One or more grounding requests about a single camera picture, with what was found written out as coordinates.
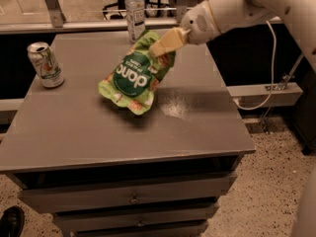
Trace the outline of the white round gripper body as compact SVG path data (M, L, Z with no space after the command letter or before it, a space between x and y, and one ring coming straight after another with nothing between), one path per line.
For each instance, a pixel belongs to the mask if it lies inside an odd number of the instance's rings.
M209 2L204 0L189 10L180 23L189 44L202 44L221 35Z

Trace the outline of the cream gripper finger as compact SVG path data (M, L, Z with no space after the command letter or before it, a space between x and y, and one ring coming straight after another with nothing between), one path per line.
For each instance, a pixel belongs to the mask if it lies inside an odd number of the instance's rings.
M190 30L185 30L180 27L167 31L161 38L149 47L150 54L153 57L158 57L182 48L188 43L189 33Z

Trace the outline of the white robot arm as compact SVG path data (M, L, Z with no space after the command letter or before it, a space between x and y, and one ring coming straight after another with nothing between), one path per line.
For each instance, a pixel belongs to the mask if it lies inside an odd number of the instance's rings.
M316 0L204 0L149 47L155 56L278 17L316 70Z

